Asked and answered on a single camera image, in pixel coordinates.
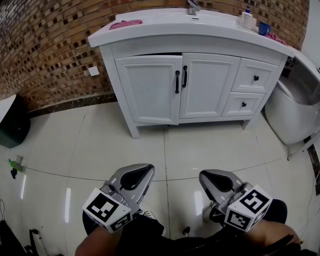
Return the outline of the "white soap pump bottle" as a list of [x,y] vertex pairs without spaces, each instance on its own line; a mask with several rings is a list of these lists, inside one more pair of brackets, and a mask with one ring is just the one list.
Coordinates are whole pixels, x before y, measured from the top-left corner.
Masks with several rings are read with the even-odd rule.
[[251,14],[250,7],[246,6],[246,10],[242,13],[242,23],[245,27],[249,27],[252,22],[253,15]]

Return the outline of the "person's black trousers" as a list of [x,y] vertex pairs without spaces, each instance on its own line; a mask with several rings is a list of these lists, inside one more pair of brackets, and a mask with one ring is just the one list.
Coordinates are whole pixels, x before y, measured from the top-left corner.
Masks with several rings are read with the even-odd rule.
[[[288,208],[284,201],[274,199],[261,220],[286,225]],[[166,238],[165,228],[158,220],[138,215],[121,229],[115,256],[317,256],[296,243],[287,244],[287,235],[266,248],[253,245],[245,233],[226,225],[214,235]]]

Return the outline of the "white container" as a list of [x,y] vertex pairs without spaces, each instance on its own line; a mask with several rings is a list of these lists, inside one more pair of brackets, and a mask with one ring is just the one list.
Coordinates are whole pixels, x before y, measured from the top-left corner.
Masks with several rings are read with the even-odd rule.
[[244,26],[244,25],[243,25],[242,16],[241,16],[241,18],[240,18],[240,24],[241,24],[244,28],[246,28],[246,29],[248,29],[248,30],[254,31],[254,30],[256,29],[256,23],[257,23],[257,20],[252,17],[251,24],[250,24],[249,27],[247,27],[247,26]]

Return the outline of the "blue cup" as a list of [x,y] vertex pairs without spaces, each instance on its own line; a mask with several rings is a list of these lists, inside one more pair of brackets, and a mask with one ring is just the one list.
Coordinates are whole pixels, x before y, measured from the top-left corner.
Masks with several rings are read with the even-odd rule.
[[258,26],[258,34],[259,35],[261,35],[261,36],[268,35],[270,33],[270,29],[271,29],[271,26],[268,23],[265,23],[262,21],[259,22],[259,26]]

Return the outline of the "chrome faucet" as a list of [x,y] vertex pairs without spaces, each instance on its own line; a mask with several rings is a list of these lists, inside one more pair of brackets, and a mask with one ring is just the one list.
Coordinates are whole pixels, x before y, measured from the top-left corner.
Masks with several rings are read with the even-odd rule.
[[196,16],[197,12],[201,11],[201,7],[196,3],[196,0],[187,0],[189,3],[189,14],[192,16]]

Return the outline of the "small white drawer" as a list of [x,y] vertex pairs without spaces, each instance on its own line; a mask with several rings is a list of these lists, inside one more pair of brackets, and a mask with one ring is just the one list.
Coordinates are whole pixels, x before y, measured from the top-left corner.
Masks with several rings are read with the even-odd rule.
[[[264,97],[263,93],[231,92],[221,116],[253,116]],[[246,107],[242,107],[242,102],[247,103]]]

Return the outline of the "pink cloth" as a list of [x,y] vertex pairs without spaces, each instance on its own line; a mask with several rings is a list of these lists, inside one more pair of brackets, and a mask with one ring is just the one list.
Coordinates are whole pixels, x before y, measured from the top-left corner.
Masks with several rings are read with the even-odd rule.
[[288,46],[288,44],[286,43],[285,40],[279,38],[279,37],[278,37],[275,33],[273,33],[273,32],[269,32],[268,34],[264,35],[264,37],[266,37],[266,38],[268,38],[268,39],[271,39],[271,40],[273,40],[273,41],[276,41],[276,42],[278,42],[278,43],[281,43],[281,44],[283,44],[283,45],[285,45],[285,46]]
[[119,28],[129,27],[129,26],[135,26],[142,24],[143,21],[140,19],[133,19],[133,20],[122,20],[121,22],[116,22],[110,26],[110,30],[115,30]]

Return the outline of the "dark green trash bin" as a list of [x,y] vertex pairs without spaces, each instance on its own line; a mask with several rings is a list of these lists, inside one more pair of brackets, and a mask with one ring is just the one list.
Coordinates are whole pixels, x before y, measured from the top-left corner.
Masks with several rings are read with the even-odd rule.
[[27,109],[19,95],[0,100],[0,146],[11,149],[20,145],[30,125]]

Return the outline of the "large white drawer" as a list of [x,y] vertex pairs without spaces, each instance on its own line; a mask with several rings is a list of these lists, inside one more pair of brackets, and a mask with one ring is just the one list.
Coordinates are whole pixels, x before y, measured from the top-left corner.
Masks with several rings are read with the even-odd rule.
[[[278,68],[263,61],[241,58],[231,91],[266,94]],[[259,80],[254,81],[254,76],[259,76]]]

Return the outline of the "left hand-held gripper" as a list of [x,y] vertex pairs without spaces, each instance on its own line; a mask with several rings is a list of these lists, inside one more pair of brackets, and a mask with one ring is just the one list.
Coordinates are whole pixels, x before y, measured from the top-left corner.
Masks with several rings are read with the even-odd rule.
[[133,221],[142,212],[140,202],[154,175],[152,164],[132,164],[118,169],[100,189],[95,188],[82,207],[86,233],[97,227],[115,233]]

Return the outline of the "white metal frame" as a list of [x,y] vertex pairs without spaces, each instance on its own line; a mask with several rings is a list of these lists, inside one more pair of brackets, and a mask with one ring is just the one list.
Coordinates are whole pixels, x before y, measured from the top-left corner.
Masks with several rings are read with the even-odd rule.
[[310,148],[314,142],[320,138],[320,130],[315,134],[315,135],[312,135],[310,137],[310,139],[303,145],[301,146],[299,149],[297,149],[296,151],[290,153],[288,156],[287,156],[287,160],[289,161],[294,155],[296,155],[297,153],[299,152],[304,152],[305,150],[307,150],[308,148]]

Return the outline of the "white vanity cabinet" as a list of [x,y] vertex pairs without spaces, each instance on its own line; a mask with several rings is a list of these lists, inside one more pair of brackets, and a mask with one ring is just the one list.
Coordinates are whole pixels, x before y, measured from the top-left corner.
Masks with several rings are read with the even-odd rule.
[[[113,43],[103,44],[99,47],[102,59],[111,82],[113,91],[118,100],[120,109],[128,126],[129,132],[134,139],[140,137],[139,127],[154,125],[180,125],[190,123],[225,122],[241,121],[242,128],[248,129],[256,120],[259,112],[266,104],[276,83],[284,69],[288,57],[280,52],[241,42],[233,39],[213,37],[213,36],[189,36],[189,35],[166,35],[166,36],[147,36],[142,38],[125,39]],[[203,117],[191,119],[179,119],[178,124],[155,124],[140,123],[133,120],[125,93],[120,81],[116,59],[147,56],[147,55],[175,55],[183,56],[184,53],[217,54],[234,56],[278,66],[270,87],[268,88],[262,102],[252,116],[227,116],[223,117]]]

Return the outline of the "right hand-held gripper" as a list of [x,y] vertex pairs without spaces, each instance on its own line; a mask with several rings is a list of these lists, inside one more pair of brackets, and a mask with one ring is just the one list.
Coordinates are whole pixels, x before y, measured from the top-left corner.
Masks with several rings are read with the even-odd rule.
[[199,173],[199,182],[206,195],[225,215],[219,224],[247,232],[265,216],[273,198],[259,185],[237,180],[232,172],[219,169]]

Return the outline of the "white toilet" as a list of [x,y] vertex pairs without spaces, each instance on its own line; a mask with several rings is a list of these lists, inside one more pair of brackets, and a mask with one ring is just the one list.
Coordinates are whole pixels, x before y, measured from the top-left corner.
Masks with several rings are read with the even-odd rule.
[[285,145],[320,130],[320,68],[302,52],[289,58],[264,106],[270,127]]

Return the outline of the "green plastic bag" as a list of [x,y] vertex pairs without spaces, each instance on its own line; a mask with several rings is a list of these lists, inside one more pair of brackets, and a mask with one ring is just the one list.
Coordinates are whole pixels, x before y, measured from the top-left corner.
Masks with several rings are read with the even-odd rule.
[[23,172],[23,166],[22,166],[23,157],[20,155],[16,155],[15,160],[9,159],[9,165],[12,167],[12,169],[15,169],[17,172],[22,173]]

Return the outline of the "person's right forearm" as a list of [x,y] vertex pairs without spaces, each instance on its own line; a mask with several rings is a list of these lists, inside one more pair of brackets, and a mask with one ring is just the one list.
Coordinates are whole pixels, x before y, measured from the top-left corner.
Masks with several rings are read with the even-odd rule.
[[290,237],[288,245],[300,245],[301,242],[297,233],[288,225],[264,219],[260,220],[244,236],[258,248],[266,248],[286,236]]

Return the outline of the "white sink countertop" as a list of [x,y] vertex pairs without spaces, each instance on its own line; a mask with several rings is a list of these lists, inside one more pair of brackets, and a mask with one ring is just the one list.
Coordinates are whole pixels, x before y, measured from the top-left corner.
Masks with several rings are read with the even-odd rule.
[[[201,10],[190,15],[186,8],[154,8],[117,14],[115,20],[88,37],[91,47],[118,41],[169,35],[212,36],[261,46],[294,57],[291,46],[266,38],[244,28],[239,17],[216,11]],[[114,23],[142,20],[142,24],[110,30]]]

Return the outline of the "person's left forearm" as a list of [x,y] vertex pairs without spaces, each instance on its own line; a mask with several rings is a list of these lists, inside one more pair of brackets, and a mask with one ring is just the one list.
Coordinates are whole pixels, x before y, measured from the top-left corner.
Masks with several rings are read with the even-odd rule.
[[77,247],[75,256],[115,256],[122,229],[110,233],[98,226]]

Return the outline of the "person's left white shoe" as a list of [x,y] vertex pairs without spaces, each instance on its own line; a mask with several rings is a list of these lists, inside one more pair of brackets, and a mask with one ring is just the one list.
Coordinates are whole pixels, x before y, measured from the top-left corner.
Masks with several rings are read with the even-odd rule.
[[138,211],[138,214],[152,220],[157,220],[155,215],[148,208],[141,207],[140,210]]

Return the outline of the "black stand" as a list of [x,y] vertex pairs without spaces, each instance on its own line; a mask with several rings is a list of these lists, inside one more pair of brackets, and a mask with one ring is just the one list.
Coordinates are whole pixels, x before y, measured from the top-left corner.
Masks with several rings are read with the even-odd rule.
[[34,239],[34,235],[39,235],[39,234],[40,234],[40,232],[37,229],[30,229],[29,230],[30,245],[25,247],[28,255],[39,256],[39,253],[38,253],[38,250],[36,247],[36,243],[35,243],[35,239]]

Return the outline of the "white cabinet door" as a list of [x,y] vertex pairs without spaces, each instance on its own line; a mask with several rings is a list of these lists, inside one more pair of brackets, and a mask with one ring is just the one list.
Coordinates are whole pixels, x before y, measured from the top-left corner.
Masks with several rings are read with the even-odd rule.
[[217,118],[222,115],[241,58],[210,53],[182,54],[187,83],[181,84],[180,119]]
[[[140,55],[117,58],[118,75],[134,122],[177,125],[183,57]],[[175,72],[179,94],[175,93]]]

